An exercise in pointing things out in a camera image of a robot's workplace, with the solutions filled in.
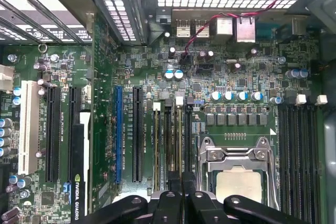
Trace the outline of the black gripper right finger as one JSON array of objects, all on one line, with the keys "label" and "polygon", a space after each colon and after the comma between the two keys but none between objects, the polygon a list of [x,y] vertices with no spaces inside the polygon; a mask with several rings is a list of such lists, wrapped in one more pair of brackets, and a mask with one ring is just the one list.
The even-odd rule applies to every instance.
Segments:
[{"label": "black gripper right finger", "polygon": [[187,223],[302,223],[302,220],[240,195],[220,203],[208,191],[196,190],[196,177],[183,173]]}]

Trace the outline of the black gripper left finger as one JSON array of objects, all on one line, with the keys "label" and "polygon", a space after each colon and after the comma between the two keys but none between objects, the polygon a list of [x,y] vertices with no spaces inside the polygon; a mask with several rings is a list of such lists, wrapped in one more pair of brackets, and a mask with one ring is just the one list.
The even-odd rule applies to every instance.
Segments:
[{"label": "black gripper left finger", "polygon": [[150,200],[127,196],[91,215],[92,223],[180,223],[182,182],[179,172],[168,172],[168,190],[155,192]]}]

